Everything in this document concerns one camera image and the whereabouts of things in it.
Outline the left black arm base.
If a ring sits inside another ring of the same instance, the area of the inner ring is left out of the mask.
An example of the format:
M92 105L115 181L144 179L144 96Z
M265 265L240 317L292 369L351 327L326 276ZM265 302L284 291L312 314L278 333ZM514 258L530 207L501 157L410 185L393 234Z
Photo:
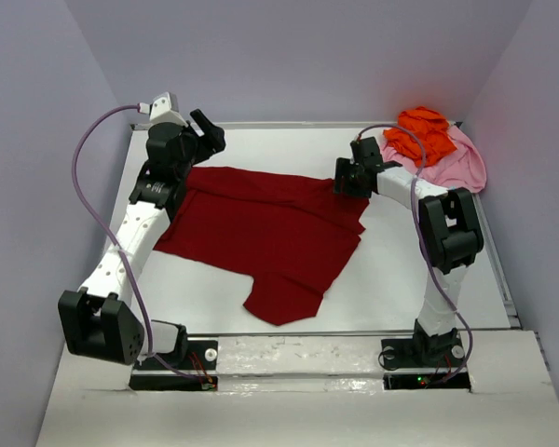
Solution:
M159 356L181 375L166 368L156 359L137 362L131 369L129 387L134 391L215 392L218 390L218 340L189 338L187 352Z

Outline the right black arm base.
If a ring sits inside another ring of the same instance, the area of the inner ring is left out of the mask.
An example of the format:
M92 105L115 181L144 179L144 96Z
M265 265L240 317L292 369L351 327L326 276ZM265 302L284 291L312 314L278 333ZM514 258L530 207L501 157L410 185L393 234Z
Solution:
M436 389L471 390L470 376L463 364L465 350L457 338L450 347L439 348L436 354L423 358L413 347L411 338L389 338L381 341L377 356L384 370L383 385L387 391Z

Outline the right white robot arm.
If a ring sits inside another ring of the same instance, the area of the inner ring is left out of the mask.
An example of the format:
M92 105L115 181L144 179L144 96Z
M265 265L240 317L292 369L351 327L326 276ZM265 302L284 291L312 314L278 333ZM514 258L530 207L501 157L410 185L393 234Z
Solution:
M424 301L409 338L385 339L379 355L388 371L437 367L445 360L462 368L471 348L458 330L468 329L458 299L461 284L484 236L472 193L429 183L395 161L382 158L375 138L351 142L351 158L338 158L334 191L388 197L412 212L421 255L428 268Z

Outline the dark red t shirt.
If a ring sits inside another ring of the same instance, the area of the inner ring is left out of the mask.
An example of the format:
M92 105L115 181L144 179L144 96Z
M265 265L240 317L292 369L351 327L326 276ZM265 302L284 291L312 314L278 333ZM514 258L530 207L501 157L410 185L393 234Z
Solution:
M244 308L281 326L317 315L361 241L368 205L335 194L330 179L195 168L155 249L252 277Z

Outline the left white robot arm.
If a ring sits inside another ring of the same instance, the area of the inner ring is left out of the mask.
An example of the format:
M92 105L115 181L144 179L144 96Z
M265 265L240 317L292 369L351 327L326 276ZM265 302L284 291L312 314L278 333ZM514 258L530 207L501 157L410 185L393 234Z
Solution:
M162 354L186 352L182 325L165 323L156 338L138 279L159 239L174 222L186 196L191 169L225 149L225 132L199 109L191 122L151 116L147 159L134 184L123 221L112 230L80 189L78 163L72 163L75 192L105 232L109 245L98 265L75 291L64 291L58 312L68 351L76 356L131 365Z

